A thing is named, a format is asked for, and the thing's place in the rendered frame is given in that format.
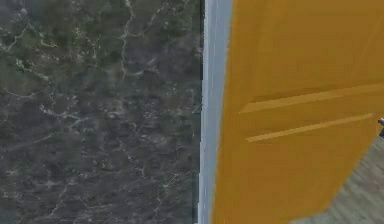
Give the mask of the orange room door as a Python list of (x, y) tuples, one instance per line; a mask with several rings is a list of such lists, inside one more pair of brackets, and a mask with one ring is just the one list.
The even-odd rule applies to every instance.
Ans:
[(234, 0), (210, 224), (328, 207), (384, 116), (384, 0)]

